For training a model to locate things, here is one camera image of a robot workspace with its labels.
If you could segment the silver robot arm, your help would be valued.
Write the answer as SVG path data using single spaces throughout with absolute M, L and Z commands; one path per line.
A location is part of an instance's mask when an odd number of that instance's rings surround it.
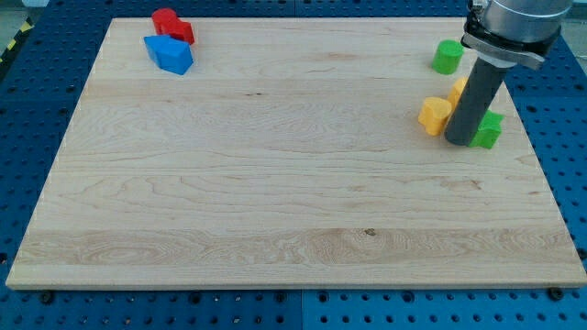
M 470 0 L 461 43 L 498 68 L 540 69 L 571 0 Z

